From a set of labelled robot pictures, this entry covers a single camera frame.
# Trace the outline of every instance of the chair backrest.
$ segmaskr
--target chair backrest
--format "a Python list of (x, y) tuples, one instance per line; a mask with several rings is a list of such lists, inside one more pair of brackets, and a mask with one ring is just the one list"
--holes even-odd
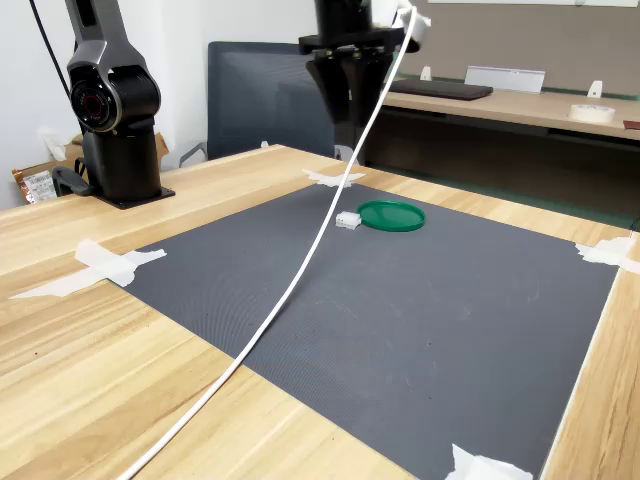
[(335, 131), (305, 68), (284, 43), (212, 42), (208, 67), (210, 159), (281, 144), (334, 156)]

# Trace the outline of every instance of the cardboard box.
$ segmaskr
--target cardboard box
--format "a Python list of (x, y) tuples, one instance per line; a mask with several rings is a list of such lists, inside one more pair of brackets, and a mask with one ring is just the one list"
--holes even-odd
[[(160, 133), (156, 134), (156, 151), (158, 154), (158, 165), (162, 157), (169, 153), (167, 144)], [(66, 160), (60, 162), (52, 160), (47, 163), (35, 165), (33, 167), (23, 168), (21, 170), (12, 170), (13, 178), (15, 178), (18, 188), (22, 192), (22, 196), (28, 203), (38, 203), (49, 198), (55, 198), (56, 192), (53, 188), (53, 179), (51, 171), (53, 167), (62, 166), (75, 169), (76, 159), (82, 157), (82, 135), (75, 137), (69, 145), (66, 146)], [(89, 181), (85, 170), (82, 178)]]

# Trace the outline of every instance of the white sign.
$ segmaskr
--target white sign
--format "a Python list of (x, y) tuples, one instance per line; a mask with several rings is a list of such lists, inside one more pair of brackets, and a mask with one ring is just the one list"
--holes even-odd
[(586, 7), (638, 6), (638, 0), (429, 0), (429, 3), (508, 3), (512, 5), (584, 5)]
[(42, 202), (49, 198), (56, 198), (56, 190), (53, 188), (53, 178), (51, 178), (51, 174), (46, 170), (25, 177), (24, 184), (29, 189), (33, 203)]

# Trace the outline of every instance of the tape roll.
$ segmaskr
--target tape roll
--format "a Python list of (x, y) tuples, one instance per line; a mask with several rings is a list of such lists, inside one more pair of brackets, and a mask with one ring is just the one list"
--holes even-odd
[(587, 123), (609, 123), (616, 114), (615, 108), (600, 105), (571, 105), (569, 118)]

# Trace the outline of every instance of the white cable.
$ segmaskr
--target white cable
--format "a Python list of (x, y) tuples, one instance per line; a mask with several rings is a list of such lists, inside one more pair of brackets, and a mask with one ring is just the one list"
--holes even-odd
[(264, 331), (267, 329), (269, 324), (278, 314), (284, 302), (287, 301), (287, 299), (289, 298), (289, 295), (291, 295), (291, 292), (293, 291), (296, 284), (300, 280), (300, 277), (302, 277), (302, 274), (307, 268), (307, 265), (309, 264), (311, 257), (316, 251), (316, 248), (318, 248), (318, 244), (322, 239), (322, 235), (324, 234), (324, 231), (327, 229), (327, 225), (329, 224), (329, 221), (333, 217), (333, 212), (338, 203), (338, 199), (340, 198), (340, 194), (342, 193), (342, 190), (344, 188), (344, 184), (347, 181), (347, 177), (349, 176), (349, 172), (351, 171), (353, 162), (358, 156), (358, 153), (360, 153), (360, 150), (362, 149), (362, 144), (364, 143), (364, 140), (367, 137), (369, 130), (371, 130), (371, 126), (373, 125), (374, 120), (378, 116), (378, 112), (380, 111), (380, 108), (382, 108), (382, 103), (384, 102), (384, 98), (387, 95), (389, 88), (391, 87), (391, 82), (396, 76), (398, 67), (400, 66), (400, 62), (402, 61), (402, 57), (404, 56), (404, 53), (407, 50), (407, 45), (409, 44), (409, 39), (411, 38), (411, 32), (413, 31), (413, 26), (415, 25), (416, 15), (417, 15), (416, 7), (412, 7), (411, 21), (409, 22), (409, 27), (407, 28), (404, 42), (402, 43), (402, 47), (400, 48), (398, 59), (396, 60), (393, 68), (391, 69), (391, 74), (389, 75), (389, 78), (387, 79), (387, 83), (385, 83), (384, 88), (382, 89), (382, 93), (380, 94), (380, 99), (378, 100), (378, 104), (376, 105), (376, 108), (373, 110), (373, 113), (371, 114), (371, 118), (369, 119), (369, 122), (367, 123), (367, 126), (365, 127), (364, 131), (362, 132), (362, 136), (360, 137), (360, 140), (358, 141), (358, 144), (356, 145), (356, 148), (353, 151), (351, 160), (349, 160), (349, 164), (347, 165), (347, 168), (345, 169), (344, 174), (342, 175), (342, 180), (340, 182), (340, 185), (338, 186), (338, 190), (336, 191), (335, 196), (333, 197), (333, 201), (331, 202), (331, 206), (329, 207), (329, 212), (327, 213), (327, 216), (325, 217), (324, 222), (322, 222), (320, 231), (318, 232), (316, 239), (313, 241), (313, 245), (311, 245), (311, 248), (309, 249), (309, 253), (307, 253), (307, 256), (304, 258), (304, 261), (302, 262), (302, 265), (300, 266), (298, 273), (296, 273), (296, 276), (293, 277), (291, 284), (289, 285), (289, 287), (287, 287), (287, 290), (284, 292), (280, 300), (278, 300), (278, 303), (276, 303), (276, 306), (273, 307), (273, 310), (271, 310), (271, 313), (267, 316), (265, 321), (262, 322), (262, 325), (260, 325), (260, 328), (258, 328), (258, 330), (253, 335), (253, 337), (251, 337), (251, 340), (249, 341), (249, 343), (247, 343), (247, 345), (242, 349), (242, 351), (236, 357), (236, 359), (231, 363), (231, 365), (229, 365), (229, 368), (227, 368), (227, 370), (213, 383), (213, 385), (209, 387), (209, 390), (207, 390), (204, 393), (204, 395), (200, 397), (200, 400), (198, 400), (189, 409), (189, 411), (185, 413), (182, 416), (182, 418), (178, 420), (176, 424), (173, 427), (171, 427), (169, 431), (167, 431), (167, 433), (165, 433), (162, 436), (162, 438), (158, 440), (153, 447), (149, 449), (149, 451), (147, 451), (147, 453), (142, 455), (133, 465), (131, 465), (122, 475), (118, 477), (118, 480), (130, 480), (131, 478), (133, 478), (133, 476), (136, 473), (138, 473), (140, 469), (142, 469), (147, 463), (149, 463), (149, 461), (151, 461), (151, 459), (155, 457), (156, 454), (171, 441), (171, 439), (182, 429), (182, 427), (184, 427), (187, 424), (187, 422), (191, 420), (196, 413), (198, 413), (198, 411), (204, 406), (204, 404), (209, 401), (209, 399), (218, 391), (218, 389), (224, 384), (224, 382), (226, 382), (227, 379), (233, 374), (233, 372), (235, 372), (236, 369), (240, 366), (240, 364), (243, 362), (245, 357), (249, 354), (251, 349), (258, 342), (258, 340), (260, 339)]

